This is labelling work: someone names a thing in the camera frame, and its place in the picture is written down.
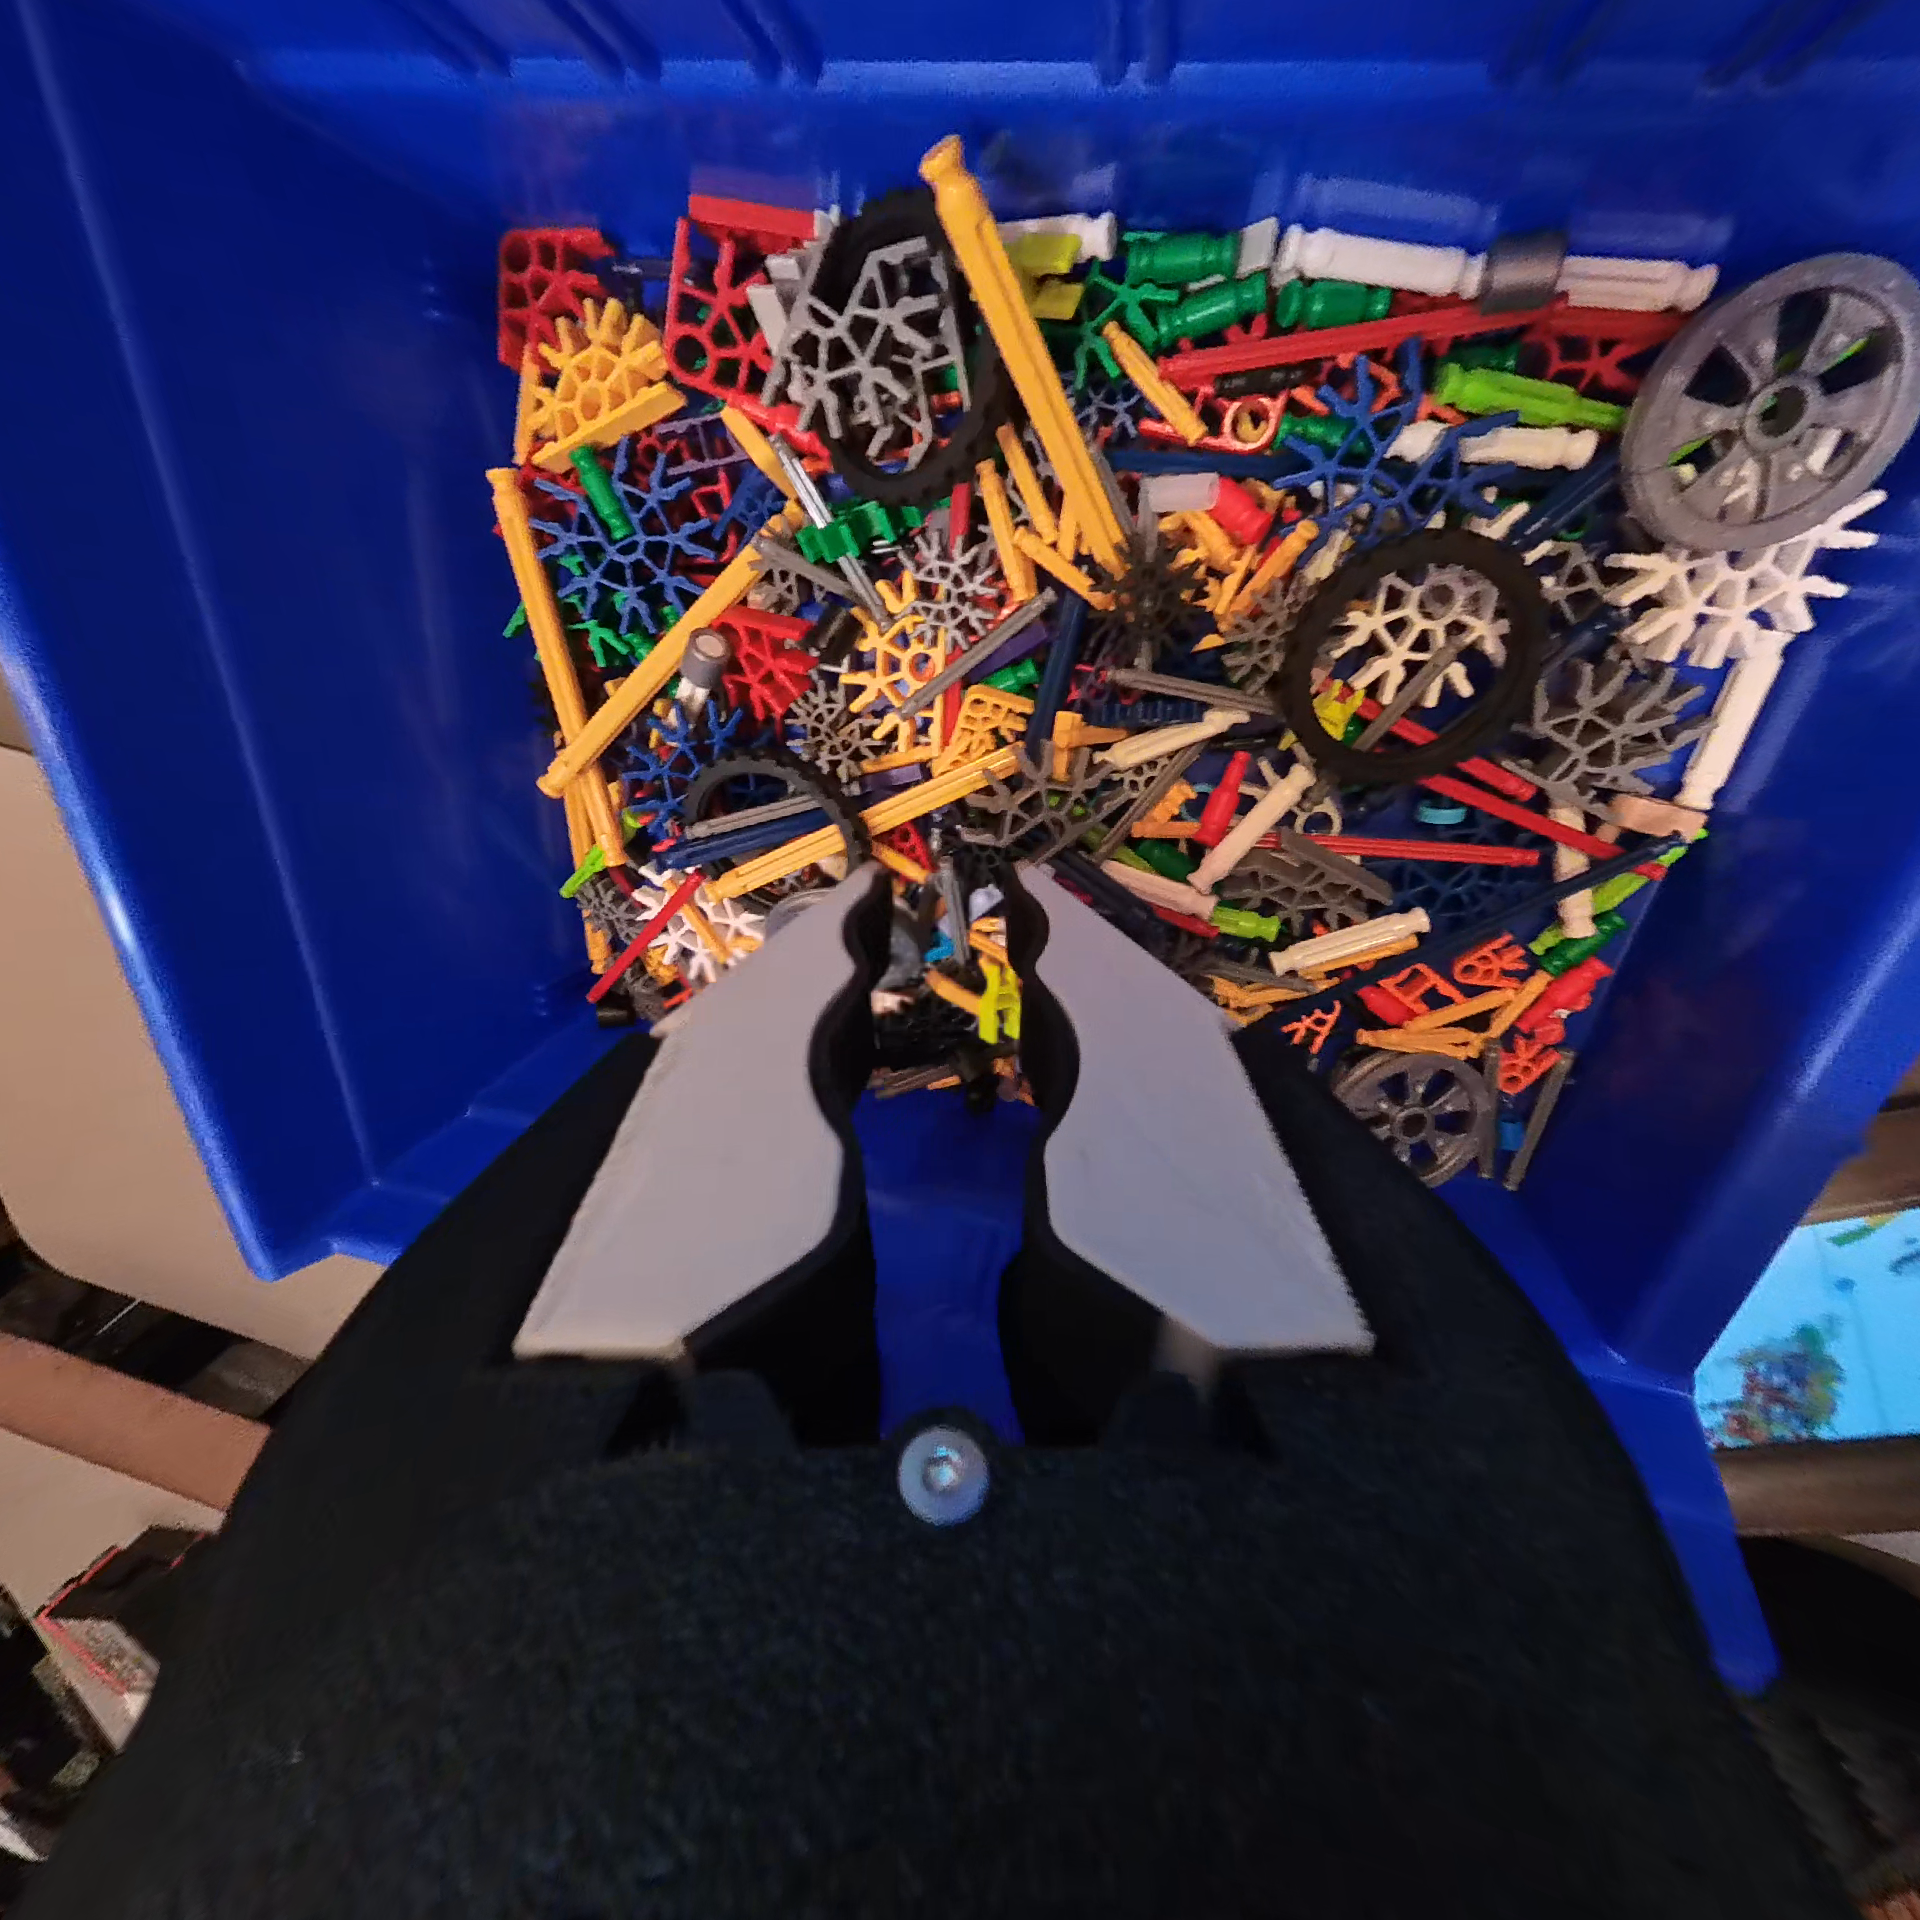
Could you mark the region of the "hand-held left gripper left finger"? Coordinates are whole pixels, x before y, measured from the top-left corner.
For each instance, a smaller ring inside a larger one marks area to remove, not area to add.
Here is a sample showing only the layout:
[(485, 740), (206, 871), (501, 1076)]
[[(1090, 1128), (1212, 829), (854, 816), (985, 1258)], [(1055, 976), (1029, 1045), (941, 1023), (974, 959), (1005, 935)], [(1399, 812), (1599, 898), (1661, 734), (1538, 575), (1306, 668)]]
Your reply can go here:
[(827, 1245), (845, 1124), (815, 1085), (834, 1007), (868, 1007), (858, 910), (890, 926), (879, 868), (852, 873), (713, 982), (668, 1037), (513, 1342), (517, 1359), (679, 1359)]

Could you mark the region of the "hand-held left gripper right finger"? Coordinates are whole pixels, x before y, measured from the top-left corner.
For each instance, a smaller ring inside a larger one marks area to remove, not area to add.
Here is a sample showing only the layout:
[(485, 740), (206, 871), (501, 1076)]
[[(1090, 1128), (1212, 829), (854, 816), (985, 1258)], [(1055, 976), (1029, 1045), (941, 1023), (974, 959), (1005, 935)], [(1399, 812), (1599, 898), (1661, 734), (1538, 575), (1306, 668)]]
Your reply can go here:
[(1161, 1353), (1369, 1353), (1226, 1014), (1042, 868), (1005, 927), (1046, 1248), (1149, 1309)]

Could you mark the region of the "pile of colourful construction pieces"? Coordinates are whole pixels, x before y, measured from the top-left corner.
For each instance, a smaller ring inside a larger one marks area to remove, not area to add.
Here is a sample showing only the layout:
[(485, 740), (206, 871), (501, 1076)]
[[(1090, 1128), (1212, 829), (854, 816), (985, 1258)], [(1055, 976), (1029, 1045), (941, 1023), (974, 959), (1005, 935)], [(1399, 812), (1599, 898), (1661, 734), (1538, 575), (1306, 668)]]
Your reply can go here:
[[(662, 1022), (847, 874), (662, 863), (702, 768), (790, 751), (893, 889), (883, 1097), (1031, 1097), (994, 879), (1042, 868), (1327, 1085), (1377, 1049), (1478, 1062), (1473, 1172), (1519, 1188), (1617, 951), (1708, 839), (1906, 446), (1796, 538), (1660, 544), (1620, 492), (1628, 414), (1763, 277), (1716, 295), (1714, 265), (1556, 230), (1473, 253), (1067, 213), (989, 242), (962, 234), (971, 184), (921, 184), (1014, 390), (925, 508), (859, 496), (825, 442), (813, 281), (865, 208), (691, 196), (662, 261), (589, 225), (499, 240), (517, 392), (487, 482), (598, 1023)], [(1292, 628), (1343, 559), (1430, 530), (1524, 558), (1547, 663), (1449, 775), (1332, 781), (1275, 696)]]

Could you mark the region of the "blue plastic storage bin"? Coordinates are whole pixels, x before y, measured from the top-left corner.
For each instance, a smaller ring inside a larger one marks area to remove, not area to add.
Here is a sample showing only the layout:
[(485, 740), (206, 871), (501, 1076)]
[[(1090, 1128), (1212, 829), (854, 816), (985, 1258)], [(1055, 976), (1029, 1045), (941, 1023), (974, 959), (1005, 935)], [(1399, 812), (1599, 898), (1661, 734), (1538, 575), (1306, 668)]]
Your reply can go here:
[(390, 1254), (591, 1054), (497, 240), (687, 193), (1915, 262), (1915, 5), (4, 5), (4, 660), (247, 1254)]

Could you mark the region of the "small grey spoked wheel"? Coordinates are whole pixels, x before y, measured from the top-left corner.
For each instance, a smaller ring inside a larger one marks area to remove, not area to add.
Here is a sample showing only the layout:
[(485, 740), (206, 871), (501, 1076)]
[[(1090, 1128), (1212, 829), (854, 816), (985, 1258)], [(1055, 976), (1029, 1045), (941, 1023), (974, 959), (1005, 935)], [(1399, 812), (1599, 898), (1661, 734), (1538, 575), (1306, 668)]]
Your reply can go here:
[(1334, 1100), (1421, 1183), (1476, 1167), (1498, 1138), (1498, 1085), (1444, 1052), (1377, 1049), (1339, 1068)]

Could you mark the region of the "small black rubber tyre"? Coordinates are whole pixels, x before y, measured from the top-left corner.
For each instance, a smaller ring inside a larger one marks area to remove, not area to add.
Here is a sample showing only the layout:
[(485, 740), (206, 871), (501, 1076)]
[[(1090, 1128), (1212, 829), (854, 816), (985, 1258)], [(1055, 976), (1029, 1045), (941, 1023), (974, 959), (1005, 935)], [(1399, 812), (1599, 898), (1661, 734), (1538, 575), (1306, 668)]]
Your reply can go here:
[(677, 871), (737, 871), (754, 856), (799, 853), (799, 863), (858, 863), (866, 829), (847, 796), (790, 751), (729, 754), (695, 775), (679, 804)]

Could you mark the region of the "large black rubber tyre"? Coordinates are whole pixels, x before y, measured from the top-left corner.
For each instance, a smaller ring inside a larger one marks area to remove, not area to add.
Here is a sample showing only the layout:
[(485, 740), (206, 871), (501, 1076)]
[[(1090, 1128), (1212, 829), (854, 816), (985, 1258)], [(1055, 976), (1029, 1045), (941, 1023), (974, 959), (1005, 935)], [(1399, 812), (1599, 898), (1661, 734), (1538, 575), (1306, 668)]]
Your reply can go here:
[(885, 193), (825, 244), (827, 430), (852, 492), (925, 508), (967, 482), (1012, 420), (1012, 380), (927, 188)]
[(1518, 724), (1547, 639), (1545, 589), (1516, 548), (1465, 530), (1405, 534), (1319, 584), (1275, 696), (1322, 776), (1420, 783)]

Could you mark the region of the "large grey spoked wheel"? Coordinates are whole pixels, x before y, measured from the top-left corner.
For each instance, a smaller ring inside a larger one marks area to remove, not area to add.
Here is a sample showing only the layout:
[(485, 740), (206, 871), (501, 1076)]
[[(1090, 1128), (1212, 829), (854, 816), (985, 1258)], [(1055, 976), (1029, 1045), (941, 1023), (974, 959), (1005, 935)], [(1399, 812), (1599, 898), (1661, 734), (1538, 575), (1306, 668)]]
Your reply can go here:
[(1915, 417), (1915, 277), (1886, 255), (1811, 255), (1668, 341), (1620, 434), (1623, 503), (1660, 544), (1783, 544), (1870, 492)]

